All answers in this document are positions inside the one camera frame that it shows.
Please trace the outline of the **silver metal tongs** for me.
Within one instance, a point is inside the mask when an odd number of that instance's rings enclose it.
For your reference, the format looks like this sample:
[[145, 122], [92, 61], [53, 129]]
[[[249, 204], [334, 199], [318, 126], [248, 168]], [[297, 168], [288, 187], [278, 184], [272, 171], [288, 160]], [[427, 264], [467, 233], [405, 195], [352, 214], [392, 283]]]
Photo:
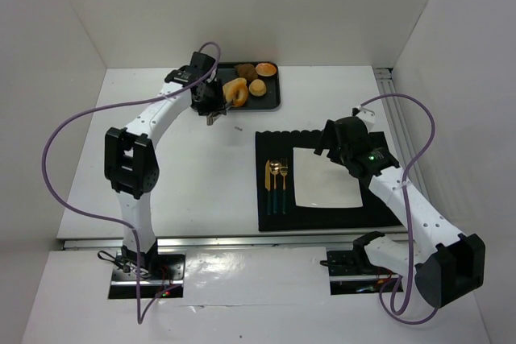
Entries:
[[206, 99], [206, 125], [213, 126], [221, 116], [227, 115], [227, 112], [233, 107], [234, 102], [232, 100], [227, 101], [222, 89], [213, 92]]

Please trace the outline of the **tan ring donut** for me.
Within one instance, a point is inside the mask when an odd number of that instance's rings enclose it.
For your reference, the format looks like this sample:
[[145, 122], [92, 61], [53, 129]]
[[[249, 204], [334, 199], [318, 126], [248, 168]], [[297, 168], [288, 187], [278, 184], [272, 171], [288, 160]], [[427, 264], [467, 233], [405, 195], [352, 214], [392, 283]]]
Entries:
[[226, 103], [233, 107], [243, 106], [248, 99], [247, 80], [239, 77], [223, 85], [223, 96]]

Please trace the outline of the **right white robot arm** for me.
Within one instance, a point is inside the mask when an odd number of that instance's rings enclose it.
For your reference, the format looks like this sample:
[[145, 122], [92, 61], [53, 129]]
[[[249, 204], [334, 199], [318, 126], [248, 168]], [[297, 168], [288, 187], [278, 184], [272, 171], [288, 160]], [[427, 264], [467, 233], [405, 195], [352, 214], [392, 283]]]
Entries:
[[355, 108], [351, 117], [329, 120], [314, 152], [344, 166], [360, 186], [379, 198], [412, 234], [413, 251], [381, 232], [357, 243], [374, 266], [414, 279], [416, 289], [435, 309], [450, 304], [484, 282], [485, 243], [452, 225], [404, 175], [404, 169], [372, 131], [374, 114]]

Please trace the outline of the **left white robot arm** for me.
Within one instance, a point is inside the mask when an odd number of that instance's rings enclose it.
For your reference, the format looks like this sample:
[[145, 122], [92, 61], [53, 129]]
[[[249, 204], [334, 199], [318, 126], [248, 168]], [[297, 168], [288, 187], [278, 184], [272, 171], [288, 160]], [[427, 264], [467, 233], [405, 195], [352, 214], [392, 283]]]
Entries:
[[105, 135], [104, 175], [117, 193], [124, 231], [122, 257], [151, 271], [157, 265], [157, 239], [152, 229], [151, 191], [160, 169], [156, 147], [179, 115], [193, 108], [210, 118], [225, 112], [217, 62], [194, 52], [190, 62], [164, 79], [158, 100], [123, 128], [111, 127]]

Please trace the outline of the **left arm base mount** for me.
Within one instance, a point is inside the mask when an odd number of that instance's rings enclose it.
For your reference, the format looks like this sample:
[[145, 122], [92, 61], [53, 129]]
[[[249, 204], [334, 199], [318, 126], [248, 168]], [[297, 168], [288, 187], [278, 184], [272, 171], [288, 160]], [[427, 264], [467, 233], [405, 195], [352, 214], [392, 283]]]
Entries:
[[[112, 264], [110, 278], [110, 300], [132, 300], [136, 298], [136, 273], [134, 263], [124, 259], [120, 253], [115, 255], [100, 250], [97, 257]], [[159, 298], [182, 298], [184, 292], [185, 255], [158, 255], [157, 264], [152, 269], [141, 268], [140, 297], [151, 300]]]

